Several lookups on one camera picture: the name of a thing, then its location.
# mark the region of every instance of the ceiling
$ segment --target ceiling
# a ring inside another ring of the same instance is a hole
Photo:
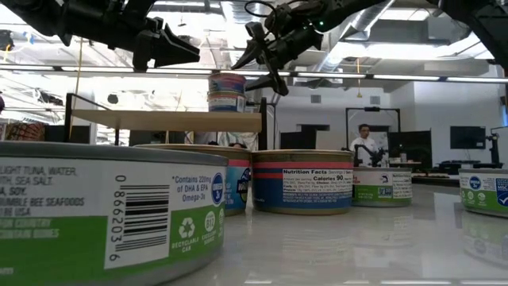
[[[201,2],[159,1],[149,17],[161,17],[176,35],[190,36],[200,48],[199,63],[181,65],[186,68],[229,68],[244,51],[248,34],[244,24],[262,21],[245,13],[244,2],[212,2],[212,11],[200,13]],[[253,7],[267,14],[262,6]],[[370,72],[407,75],[482,75],[488,71],[485,59],[490,53],[464,24],[446,14],[434,17],[436,7],[419,0],[391,0],[373,26],[364,32],[338,37],[343,25],[324,36],[322,50],[311,48],[286,68],[316,71],[320,64],[330,64],[331,72]],[[2,64],[36,64],[48,66],[79,65],[92,67],[132,67],[132,53],[110,50],[104,44],[73,37],[69,47],[58,37],[45,37],[26,25],[4,6],[0,6],[0,29],[12,31],[14,49],[0,52]],[[262,68],[250,64],[248,69]],[[0,91],[7,106],[19,108],[61,108],[38,100],[40,90],[65,100],[74,91],[76,73],[30,75],[24,72],[0,74]],[[95,99],[114,109],[206,110],[205,79],[150,78],[98,75],[80,80],[81,91],[93,91]],[[381,87],[390,92],[398,86],[393,81],[363,81],[363,87]],[[355,79],[344,79],[332,87],[350,88]],[[119,98],[117,105],[108,103],[108,96]],[[16,118],[58,122],[47,112],[16,113]]]

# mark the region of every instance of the white wall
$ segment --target white wall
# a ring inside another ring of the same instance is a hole
[[[495,67],[483,75],[496,77]],[[402,130],[431,129],[433,164],[443,160],[481,160],[491,162],[487,142],[485,150],[450,149],[450,126],[486,126],[502,124],[497,84],[421,83],[407,84],[391,94],[391,105],[402,109]]]
[[[266,96],[271,98],[271,92],[267,91]],[[330,131],[337,132],[342,136],[341,146],[346,146],[346,107],[371,106],[370,96],[381,97],[380,107],[390,107],[390,95],[385,94],[382,88],[362,88],[362,98],[358,98],[358,89],[351,88],[344,91],[342,88],[318,88],[311,90],[307,87],[290,87],[289,95],[281,97],[277,105],[277,138],[275,147],[279,147],[279,132],[296,132],[297,126],[301,124],[330,125]],[[310,95],[321,95],[321,104],[311,104]],[[350,141],[354,139],[358,131],[358,125],[367,123],[379,126],[392,126],[397,128],[397,115],[395,112],[358,112],[349,121]],[[268,116],[268,148],[273,148],[272,127],[273,121]]]

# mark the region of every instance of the stacked cans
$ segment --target stacked cans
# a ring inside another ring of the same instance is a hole
[[[244,112],[246,81],[242,75],[211,75],[208,78],[208,111]]]

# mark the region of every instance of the barcode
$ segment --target barcode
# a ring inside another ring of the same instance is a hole
[[[144,262],[142,257],[149,253],[167,253],[169,188],[169,185],[119,186],[114,201],[117,211],[113,211],[108,223],[107,268]]]

